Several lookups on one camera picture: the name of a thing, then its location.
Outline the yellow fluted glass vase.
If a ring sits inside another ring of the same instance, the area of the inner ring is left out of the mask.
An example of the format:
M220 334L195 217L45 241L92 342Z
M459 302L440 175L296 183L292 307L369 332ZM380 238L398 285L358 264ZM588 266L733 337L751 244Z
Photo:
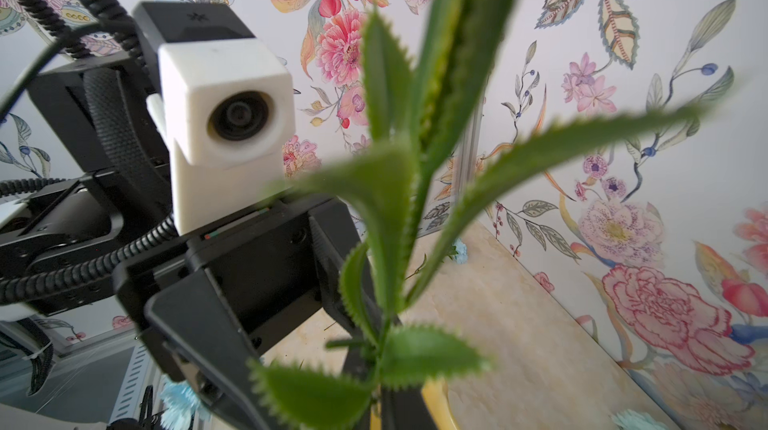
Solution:
M445 381L430 381L417 390L421 392L438 430L457 430L459 428L450 408ZM366 411L356 425L356 429L383 429L381 401L370 406L370 409Z

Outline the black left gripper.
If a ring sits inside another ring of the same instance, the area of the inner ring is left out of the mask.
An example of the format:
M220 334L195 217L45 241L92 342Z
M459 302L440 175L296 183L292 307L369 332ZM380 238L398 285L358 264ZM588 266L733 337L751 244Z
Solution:
M114 292L171 380L238 429L275 429L247 363L318 311L355 331L338 289L358 241L340 200L283 198L120 263Z

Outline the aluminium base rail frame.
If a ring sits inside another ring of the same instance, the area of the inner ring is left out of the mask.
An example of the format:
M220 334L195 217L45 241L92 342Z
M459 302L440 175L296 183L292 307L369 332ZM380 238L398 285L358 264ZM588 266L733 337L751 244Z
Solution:
M57 420L110 423L137 418L147 388L160 408L162 377L132 329L75 344L54 359L42 389L29 396L31 366L16 361L1 366L1 403Z

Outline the blue carnation stem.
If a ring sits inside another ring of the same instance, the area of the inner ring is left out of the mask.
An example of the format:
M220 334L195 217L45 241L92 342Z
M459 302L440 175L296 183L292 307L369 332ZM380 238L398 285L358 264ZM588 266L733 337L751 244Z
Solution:
M163 379L160 392L163 412L160 425L166 430L194 429L196 422L208 422L211 413L203 407L197 394L186 382Z
M495 199L589 150L711 110L694 103L554 124L504 153L470 185L412 284L405 281L433 175L455 149L477 108L515 0L434 0L417 60L390 25L371 14L361 64L372 136L360 156L296 179L299 194L337 197L362 218L366 237L345 258L339 290L353 326L343 346L358 349L363 377L296 364L250 361L254 393L282 424L350 429L371 408L384 428L398 420L394 398L436 380L484 372L486 356L456 333L401 324L400 312L425 293L454 242Z

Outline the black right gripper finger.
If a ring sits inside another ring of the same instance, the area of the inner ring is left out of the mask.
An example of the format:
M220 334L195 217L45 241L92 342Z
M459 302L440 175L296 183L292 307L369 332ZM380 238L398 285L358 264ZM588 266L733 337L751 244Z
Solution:
M381 423L384 430L437 430L422 394L417 389L383 389Z

